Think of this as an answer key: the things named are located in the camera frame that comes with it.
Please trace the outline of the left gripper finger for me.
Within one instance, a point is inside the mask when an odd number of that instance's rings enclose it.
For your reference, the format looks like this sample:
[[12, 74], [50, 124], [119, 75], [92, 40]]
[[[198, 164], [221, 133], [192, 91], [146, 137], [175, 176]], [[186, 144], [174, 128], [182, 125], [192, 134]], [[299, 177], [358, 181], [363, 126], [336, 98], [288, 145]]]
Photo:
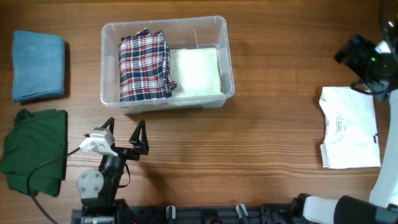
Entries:
[[113, 117], [110, 117], [102, 126], [101, 128], [103, 129], [108, 129], [111, 134], [114, 133], [114, 121], [115, 119]]
[[144, 119], [140, 120], [136, 126], [133, 134], [129, 138], [129, 143], [133, 145], [133, 150], [138, 154], [148, 155], [149, 143], [146, 134], [146, 122]]

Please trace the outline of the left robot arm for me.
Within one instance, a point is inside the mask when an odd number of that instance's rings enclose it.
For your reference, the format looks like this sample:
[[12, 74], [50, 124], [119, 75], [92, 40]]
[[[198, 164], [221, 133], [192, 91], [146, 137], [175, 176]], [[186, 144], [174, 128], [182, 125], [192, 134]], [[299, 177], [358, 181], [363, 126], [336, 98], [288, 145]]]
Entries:
[[82, 172], [77, 180], [77, 190], [81, 195], [81, 210], [72, 211], [72, 223], [122, 224], [138, 223], [137, 215], [124, 199], [116, 199], [124, 172], [130, 173], [127, 161], [138, 161], [149, 152], [146, 122], [139, 121], [129, 138], [132, 148], [115, 146], [114, 118], [110, 117], [101, 127], [86, 135], [80, 144], [83, 152], [93, 151], [102, 156], [97, 169]]

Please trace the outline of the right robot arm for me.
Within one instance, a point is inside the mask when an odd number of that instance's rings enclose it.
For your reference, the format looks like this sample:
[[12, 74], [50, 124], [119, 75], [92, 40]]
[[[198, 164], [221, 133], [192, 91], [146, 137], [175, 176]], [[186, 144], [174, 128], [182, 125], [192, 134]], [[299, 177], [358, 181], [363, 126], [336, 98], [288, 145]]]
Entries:
[[351, 90], [359, 96], [388, 100], [389, 134], [379, 177], [367, 202], [343, 196], [338, 200], [307, 196], [298, 215], [314, 223], [397, 223], [397, 52], [390, 40], [378, 45], [357, 35], [336, 55], [346, 62], [367, 89]]

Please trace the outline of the white t-shirt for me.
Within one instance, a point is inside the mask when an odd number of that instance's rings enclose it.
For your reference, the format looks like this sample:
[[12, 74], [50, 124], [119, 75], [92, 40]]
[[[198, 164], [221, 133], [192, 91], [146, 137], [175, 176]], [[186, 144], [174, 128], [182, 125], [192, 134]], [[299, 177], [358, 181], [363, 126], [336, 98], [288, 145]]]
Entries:
[[325, 86], [319, 105], [326, 124], [320, 145], [323, 167], [380, 167], [373, 97], [349, 87]]

